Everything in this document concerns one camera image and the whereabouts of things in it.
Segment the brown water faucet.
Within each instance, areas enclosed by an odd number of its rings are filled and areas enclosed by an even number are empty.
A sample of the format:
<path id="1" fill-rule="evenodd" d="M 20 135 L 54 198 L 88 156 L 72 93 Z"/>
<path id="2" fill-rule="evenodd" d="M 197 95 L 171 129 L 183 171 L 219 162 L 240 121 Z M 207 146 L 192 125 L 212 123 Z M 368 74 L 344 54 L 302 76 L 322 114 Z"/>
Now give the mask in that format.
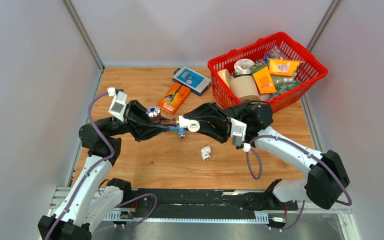
<path id="1" fill-rule="evenodd" d="M 147 119 L 152 123 L 161 124 L 168 127 L 177 127 L 178 121 L 168 118 L 163 118 L 161 115 L 161 109 L 158 106 L 151 106 L 146 110 Z"/>

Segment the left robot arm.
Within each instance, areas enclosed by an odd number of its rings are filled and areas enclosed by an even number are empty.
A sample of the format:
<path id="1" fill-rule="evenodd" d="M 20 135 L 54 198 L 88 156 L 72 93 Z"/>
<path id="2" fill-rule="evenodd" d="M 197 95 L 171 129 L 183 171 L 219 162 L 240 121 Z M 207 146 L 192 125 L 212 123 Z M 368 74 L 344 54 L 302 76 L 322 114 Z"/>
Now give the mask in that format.
<path id="1" fill-rule="evenodd" d="M 44 240 L 90 240 L 98 225 L 116 206 L 133 202 L 131 184 L 114 178 L 101 195 L 94 198 L 101 182 L 115 165 L 120 153 L 122 134 L 131 134 L 137 141 L 149 140 L 169 132 L 167 125 L 149 120 L 147 108 L 137 100 L 113 100 L 110 117 L 90 120 L 79 130 L 88 156 L 80 175 L 63 202 L 51 216 L 42 216 L 38 230 Z"/>

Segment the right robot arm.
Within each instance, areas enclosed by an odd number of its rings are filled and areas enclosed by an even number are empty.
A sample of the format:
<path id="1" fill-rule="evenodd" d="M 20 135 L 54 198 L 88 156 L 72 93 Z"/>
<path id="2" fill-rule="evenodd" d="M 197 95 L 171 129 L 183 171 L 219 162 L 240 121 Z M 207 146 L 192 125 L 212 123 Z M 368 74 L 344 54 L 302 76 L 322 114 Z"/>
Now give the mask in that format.
<path id="1" fill-rule="evenodd" d="M 287 138 L 271 127 L 273 110 L 267 101 L 251 100 L 225 109 L 214 102 L 200 105 L 179 116 L 181 128 L 200 133 L 232 145 L 245 152 L 251 176 L 258 180 L 263 174 L 261 149 L 280 158 L 299 170 L 304 178 L 276 180 L 265 195 L 266 205 L 279 209 L 289 201 L 311 201 L 322 209 L 329 210 L 335 203 L 351 206 L 352 198 L 346 188 L 350 179 L 339 154 L 333 150 L 322 152 L 306 147 Z M 254 174 L 250 154 L 258 161 L 258 174 Z"/>

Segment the white pipe elbow fitting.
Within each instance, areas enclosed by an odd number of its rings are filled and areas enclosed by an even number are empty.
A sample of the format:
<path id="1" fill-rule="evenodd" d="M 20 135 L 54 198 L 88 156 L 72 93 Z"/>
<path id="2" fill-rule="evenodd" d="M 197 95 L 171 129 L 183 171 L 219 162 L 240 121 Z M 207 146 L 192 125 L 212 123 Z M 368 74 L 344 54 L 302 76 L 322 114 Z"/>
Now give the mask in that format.
<path id="1" fill-rule="evenodd" d="M 208 161 L 211 159 L 211 148 L 209 145 L 206 145 L 204 146 L 201 150 L 200 150 L 200 155 L 201 155 L 201 159 L 203 161 Z"/>
<path id="2" fill-rule="evenodd" d="M 200 123 L 197 120 L 187 119 L 183 115 L 178 117 L 178 126 L 193 133 L 200 130 Z"/>

